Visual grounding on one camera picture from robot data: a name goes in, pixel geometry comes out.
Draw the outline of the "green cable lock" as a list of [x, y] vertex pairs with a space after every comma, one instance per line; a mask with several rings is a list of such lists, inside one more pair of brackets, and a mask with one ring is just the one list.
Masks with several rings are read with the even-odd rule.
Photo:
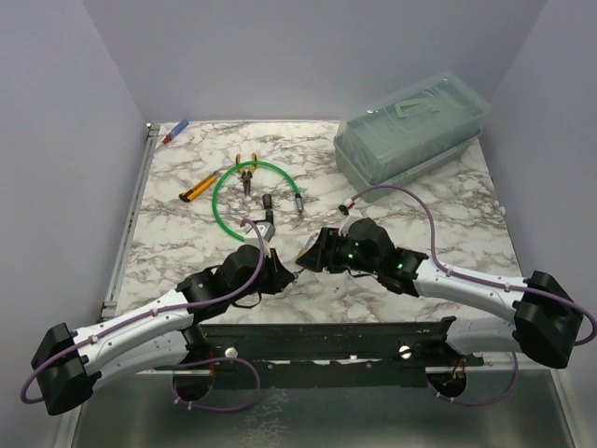
[[284, 179], [291, 188], [296, 203], [297, 213], [300, 217], [304, 214], [304, 201], [301, 195], [301, 189], [295, 182], [294, 178], [285, 171], [282, 167], [275, 165], [269, 161], [243, 161], [239, 166], [236, 162], [232, 168], [229, 168], [222, 175], [217, 176], [215, 189], [212, 195], [212, 213], [215, 223], [221, 230], [234, 240], [243, 243], [243, 236], [232, 228], [232, 220], [234, 218], [243, 219], [243, 212], [252, 211], [251, 206], [254, 205], [255, 200], [251, 195], [244, 197], [243, 183], [240, 179], [240, 174], [237, 171], [240, 167], [248, 167], [247, 165], [255, 164], [257, 168], [262, 170], [275, 172], [278, 176]]

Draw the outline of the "brass padlock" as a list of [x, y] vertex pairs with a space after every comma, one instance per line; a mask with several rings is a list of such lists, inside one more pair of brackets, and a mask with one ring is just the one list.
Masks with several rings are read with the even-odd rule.
[[297, 259], [300, 259], [301, 257], [303, 257], [304, 255], [306, 255], [309, 250], [314, 246], [314, 244], [316, 243], [317, 239], [318, 239], [319, 234], [318, 233], [313, 233], [309, 239], [307, 240], [307, 242], [305, 243], [305, 245], [300, 249], [300, 251], [298, 252], [297, 255]]

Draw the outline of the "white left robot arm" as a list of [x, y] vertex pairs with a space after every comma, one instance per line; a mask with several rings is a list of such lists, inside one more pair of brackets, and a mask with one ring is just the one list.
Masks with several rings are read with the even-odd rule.
[[109, 380], [157, 367], [198, 368], [209, 348], [199, 324], [224, 314], [248, 295], [275, 295], [296, 276], [273, 249], [242, 245], [215, 267], [186, 277], [174, 289], [126, 314], [88, 327], [57, 324], [31, 361], [50, 415], [67, 413]]

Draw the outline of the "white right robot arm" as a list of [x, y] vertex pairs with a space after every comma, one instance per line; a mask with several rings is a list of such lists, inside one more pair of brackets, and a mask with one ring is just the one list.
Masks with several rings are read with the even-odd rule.
[[563, 369], [582, 322], [578, 306], [546, 273], [524, 279], [457, 272], [425, 253], [395, 246], [370, 218], [347, 218], [339, 228], [321, 229], [298, 253], [297, 263], [316, 273], [360, 271], [396, 294], [452, 301], [486, 313], [479, 320], [456, 320], [430, 341], [430, 357], [442, 366], [474, 352], [513, 352]]

